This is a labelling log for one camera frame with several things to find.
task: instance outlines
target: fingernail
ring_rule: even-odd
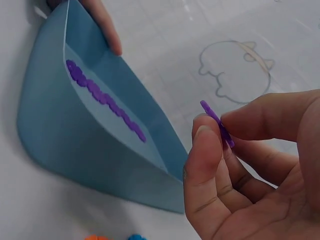
[[[200,126],[200,127],[198,128],[198,130],[196,131],[196,133],[195,133],[194,139],[196,139],[201,132],[203,132],[203,131],[208,131],[208,130],[211,130],[211,128],[210,128],[209,126],[207,126],[207,125],[202,125],[202,126]]]
[[[200,113],[199,115],[197,115],[194,119],[193,119],[193,121],[195,121],[196,119],[198,119],[199,117],[201,117],[201,116],[208,116],[206,113]]]

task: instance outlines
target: blue paper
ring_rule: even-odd
[[[68,59],[128,112],[146,143],[72,80]],[[184,213],[186,150],[161,108],[111,52],[77,0],[61,4],[38,33],[17,129],[26,151],[43,168],[103,193]]]

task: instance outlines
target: skin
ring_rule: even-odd
[[[122,46],[114,23],[101,0],[80,0],[95,22],[100,26],[115,55],[122,55]]]
[[[184,167],[185,212],[202,240],[295,240],[320,236],[320,90],[267,94],[216,122],[193,122]],[[259,140],[297,143],[298,156]],[[239,159],[270,185],[251,176]]]

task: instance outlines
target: purple foam piece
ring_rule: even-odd
[[[230,148],[233,148],[235,146],[235,142],[232,140],[230,134],[228,133],[225,126],[222,124],[220,118],[215,114],[215,112],[210,108],[208,103],[204,100],[200,102],[201,106],[203,107],[206,114],[208,114],[210,117],[212,117],[218,124],[220,128],[221,137],[228,143]]]
[[[126,112],[118,107],[115,100],[109,94],[103,93],[99,86],[92,79],[87,79],[80,67],[78,67],[74,61],[67,60],[66,65],[72,79],[76,81],[80,87],[87,87],[88,91],[92,94],[92,97],[97,102],[99,102],[101,105],[108,105],[114,114],[116,114],[118,117],[122,117],[125,124],[131,131],[134,131],[137,134],[142,142],[145,143],[147,141],[146,136],[139,126],[130,120],[130,117],[126,114]]]

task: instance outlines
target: cartoon drawing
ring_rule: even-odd
[[[255,51],[256,45],[253,41],[227,40],[213,43],[200,53],[198,73],[217,81],[217,97],[247,104],[269,90],[275,61],[263,59]]]

